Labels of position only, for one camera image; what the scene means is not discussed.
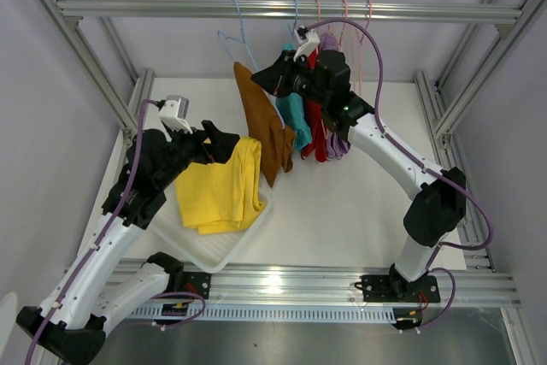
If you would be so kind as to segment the pink hanger of yellow trousers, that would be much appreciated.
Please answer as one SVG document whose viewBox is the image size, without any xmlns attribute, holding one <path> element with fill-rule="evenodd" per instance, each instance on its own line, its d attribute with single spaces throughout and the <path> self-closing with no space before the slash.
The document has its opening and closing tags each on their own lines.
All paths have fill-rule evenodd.
<svg viewBox="0 0 547 365">
<path fill-rule="evenodd" d="M 369 25 L 372 21 L 373 16 L 373 3 L 371 0 L 367 0 L 368 6 L 368 17 L 365 25 L 365 29 L 368 30 Z M 358 95 L 362 94 L 362 85 L 363 85 L 363 63 L 364 63 L 364 40 L 365 35 L 360 31 L 356 30 L 356 39 L 359 44 L 359 62 L 358 62 L 358 82 L 357 82 L 357 92 Z"/>
</svg>

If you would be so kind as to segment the blue hanger of brown trousers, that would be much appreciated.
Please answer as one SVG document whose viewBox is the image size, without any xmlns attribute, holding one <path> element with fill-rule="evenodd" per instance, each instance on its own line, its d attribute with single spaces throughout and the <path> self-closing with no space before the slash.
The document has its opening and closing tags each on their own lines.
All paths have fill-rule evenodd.
<svg viewBox="0 0 547 365">
<path fill-rule="evenodd" d="M 244 49 L 245 55 L 250 60 L 251 66 L 255 69 L 255 72 L 257 73 L 259 69 L 265 68 L 265 66 L 261 65 L 259 61 L 257 61 L 257 59 L 255 58 L 255 54 L 253 53 L 253 49 L 247 39 L 240 2 L 238 0 L 230 1 L 236 9 L 236 17 L 238 19 L 238 35 L 232 35 L 225 31 L 218 30 L 216 32 L 217 40 L 219 41 L 221 48 L 225 51 L 225 53 L 232 62 L 236 62 L 238 59 L 230 43 L 238 44 L 239 46 L 241 46 Z"/>
</svg>

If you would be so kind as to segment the brown trousers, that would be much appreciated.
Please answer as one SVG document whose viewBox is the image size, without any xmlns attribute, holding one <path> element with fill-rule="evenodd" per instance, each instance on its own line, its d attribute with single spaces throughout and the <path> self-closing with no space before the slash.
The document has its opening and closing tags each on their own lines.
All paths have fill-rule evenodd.
<svg viewBox="0 0 547 365">
<path fill-rule="evenodd" d="M 251 71 L 240 62 L 235 62 L 232 68 L 249 136 L 262 144 L 261 172 L 273 188 L 279 172 L 289 173 L 293 168 L 292 152 L 297 135 L 282 124 L 266 92 L 251 80 Z"/>
</svg>

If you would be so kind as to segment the blue hanger of teal trousers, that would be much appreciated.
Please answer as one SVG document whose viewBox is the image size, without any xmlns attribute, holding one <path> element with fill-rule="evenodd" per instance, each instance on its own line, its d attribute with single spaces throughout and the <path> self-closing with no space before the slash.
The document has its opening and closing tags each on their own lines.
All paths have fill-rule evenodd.
<svg viewBox="0 0 547 365">
<path fill-rule="evenodd" d="M 294 8 L 294 14 L 292 22 L 289 22 L 287 24 L 287 30 L 289 33 L 289 37 L 291 39 L 291 42 L 297 42 L 298 41 L 298 23 L 299 23 L 299 3 L 298 0 L 293 0 L 293 8 Z"/>
</svg>

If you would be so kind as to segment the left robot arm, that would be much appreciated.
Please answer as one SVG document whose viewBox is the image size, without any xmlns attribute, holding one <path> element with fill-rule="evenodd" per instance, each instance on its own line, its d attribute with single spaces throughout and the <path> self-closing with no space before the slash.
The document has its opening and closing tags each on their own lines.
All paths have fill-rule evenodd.
<svg viewBox="0 0 547 365">
<path fill-rule="evenodd" d="M 31 346 L 41 346 L 66 364 L 89 364 L 114 328 L 153 297 L 203 301 L 188 288 L 183 262 L 161 251 L 115 291 L 102 291 L 167 201 L 166 189 L 192 163 L 226 163 L 238 141 L 237 134 L 220 131 L 212 121 L 188 132 L 140 129 L 87 245 L 53 292 L 17 315 Z"/>
</svg>

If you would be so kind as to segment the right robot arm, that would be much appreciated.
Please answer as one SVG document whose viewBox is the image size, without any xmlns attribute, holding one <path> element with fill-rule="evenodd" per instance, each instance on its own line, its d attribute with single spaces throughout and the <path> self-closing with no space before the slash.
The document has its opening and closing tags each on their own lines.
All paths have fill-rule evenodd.
<svg viewBox="0 0 547 365">
<path fill-rule="evenodd" d="M 251 80 L 274 97 L 292 93 L 317 104 L 327 128 L 362 150 L 404 190 L 411 201 L 403 217 L 407 239 L 391 265 L 388 280 L 393 297 L 409 300 L 419 290 L 440 243 L 466 214 L 465 174 L 445 170 L 418 155 L 389 133 L 377 110 L 355 94 L 343 53 L 322 51 L 314 64 L 285 50 Z"/>
</svg>

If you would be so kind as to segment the teal trousers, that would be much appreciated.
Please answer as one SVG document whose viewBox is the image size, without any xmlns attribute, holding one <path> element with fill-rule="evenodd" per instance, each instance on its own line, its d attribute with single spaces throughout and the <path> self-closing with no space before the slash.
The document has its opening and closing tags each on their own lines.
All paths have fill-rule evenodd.
<svg viewBox="0 0 547 365">
<path fill-rule="evenodd" d="M 284 123 L 296 134 L 294 149 L 302 150 L 312 142 L 312 132 L 305 120 L 303 98 L 292 93 L 287 97 L 278 97 L 275 104 Z"/>
</svg>

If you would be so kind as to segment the yellow trousers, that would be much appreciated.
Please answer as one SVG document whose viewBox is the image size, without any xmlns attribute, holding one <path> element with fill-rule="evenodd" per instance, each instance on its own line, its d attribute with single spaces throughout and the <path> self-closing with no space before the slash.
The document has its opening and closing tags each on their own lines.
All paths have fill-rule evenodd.
<svg viewBox="0 0 547 365">
<path fill-rule="evenodd" d="M 200 235 L 249 229 L 265 209 L 259 198 L 262 144 L 242 137 L 225 164 L 192 163 L 175 181 L 182 224 Z"/>
</svg>

